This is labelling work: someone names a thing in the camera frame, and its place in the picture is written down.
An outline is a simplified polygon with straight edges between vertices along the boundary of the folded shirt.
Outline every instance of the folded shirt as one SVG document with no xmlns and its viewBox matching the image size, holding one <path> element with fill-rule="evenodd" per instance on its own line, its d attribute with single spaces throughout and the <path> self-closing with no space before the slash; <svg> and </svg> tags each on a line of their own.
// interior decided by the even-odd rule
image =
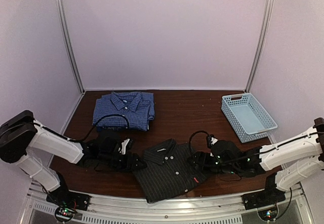
<svg viewBox="0 0 324 224">
<path fill-rule="evenodd" d="M 133 171 L 148 203 L 182 195 L 202 184 L 207 176 L 187 163 L 188 144 L 169 139 L 144 150 L 145 169 Z"/>
<path fill-rule="evenodd" d="M 148 123 L 155 117 L 154 97 L 152 93 L 130 92 L 104 95 L 96 102 L 93 125 L 105 115 L 119 114 L 127 118 L 130 129 L 148 130 Z M 126 128 L 127 122 L 119 116 L 102 119 L 97 129 Z"/>
</svg>

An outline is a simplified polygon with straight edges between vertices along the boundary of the light blue basket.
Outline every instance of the light blue basket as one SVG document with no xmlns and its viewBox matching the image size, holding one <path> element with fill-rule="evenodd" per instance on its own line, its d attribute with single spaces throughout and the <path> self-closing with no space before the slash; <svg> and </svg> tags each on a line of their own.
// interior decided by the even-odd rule
<svg viewBox="0 0 324 224">
<path fill-rule="evenodd" d="M 268 137 L 278 127 L 252 94 L 223 96 L 222 111 L 242 143 Z"/>
</svg>

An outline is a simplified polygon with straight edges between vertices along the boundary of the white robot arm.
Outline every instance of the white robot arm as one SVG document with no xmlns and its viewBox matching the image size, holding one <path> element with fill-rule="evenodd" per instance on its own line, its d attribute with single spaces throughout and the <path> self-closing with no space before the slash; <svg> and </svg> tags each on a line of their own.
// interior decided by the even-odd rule
<svg viewBox="0 0 324 224">
<path fill-rule="evenodd" d="M 137 154 L 128 152 L 132 144 L 131 139 L 121 141 L 112 131 L 103 131 L 87 143 L 73 140 L 42 125 L 28 110 L 0 127 L 0 158 L 17 165 L 38 181 L 48 194 L 48 201 L 59 206 L 76 206 L 81 210 L 87 209 L 89 196 L 69 191 L 63 176 L 43 166 L 32 148 L 52 153 L 81 167 L 100 162 L 117 171 L 127 172 L 146 167 Z"/>
<path fill-rule="evenodd" d="M 297 161 L 289 168 L 270 175 L 264 191 L 243 195 L 246 209 L 258 208 L 285 200 L 285 191 L 297 182 L 324 169 L 324 119 L 305 132 L 273 145 L 256 147 L 246 152 L 230 141 L 217 140 L 207 134 L 210 153 L 195 152 L 188 162 L 195 168 L 213 174 L 235 173 L 241 177 L 255 177 L 284 163 Z"/>
</svg>

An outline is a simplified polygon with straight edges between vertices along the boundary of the shirt collar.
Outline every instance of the shirt collar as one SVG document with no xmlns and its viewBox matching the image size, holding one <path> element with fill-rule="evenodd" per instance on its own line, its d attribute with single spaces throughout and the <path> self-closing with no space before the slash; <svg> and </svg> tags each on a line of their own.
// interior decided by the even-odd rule
<svg viewBox="0 0 324 224">
<path fill-rule="evenodd" d="M 144 160 L 163 165 L 164 161 L 169 159 L 176 146 L 174 139 L 168 139 L 154 147 L 144 150 Z"/>
<path fill-rule="evenodd" d="M 122 96 L 112 92 L 110 100 L 112 101 L 112 103 L 115 105 L 117 110 L 120 110 L 124 107 L 126 107 L 126 104 L 123 102 L 122 100 Z M 133 98 L 133 100 L 131 101 L 131 103 L 127 106 L 130 110 L 132 111 L 136 111 L 137 106 L 139 104 L 139 102 L 142 100 L 142 95 L 140 92 L 136 92 L 135 93 L 135 97 Z"/>
</svg>

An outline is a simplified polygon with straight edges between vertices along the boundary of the white wall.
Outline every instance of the white wall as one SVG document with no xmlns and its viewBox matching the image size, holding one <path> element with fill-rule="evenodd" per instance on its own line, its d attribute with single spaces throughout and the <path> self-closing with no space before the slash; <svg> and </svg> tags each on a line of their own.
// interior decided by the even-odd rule
<svg viewBox="0 0 324 224">
<path fill-rule="evenodd" d="M 55 0 L 0 0 L 0 80 L 0 124 L 29 109 L 61 130 L 79 96 Z M 17 223 L 29 184 L 21 170 L 0 161 L 1 223 Z"/>
<path fill-rule="evenodd" d="M 86 89 L 244 89 L 265 0 L 64 0 Z"/>
<path fill-rule="evenodd" d="M 324 117 L 324 0 L 275 0 L 252 93 L 278 130 L 292 137 Z M 324 172 L 303 181 L 315 223 L 323 223 Z"/>
</svg>

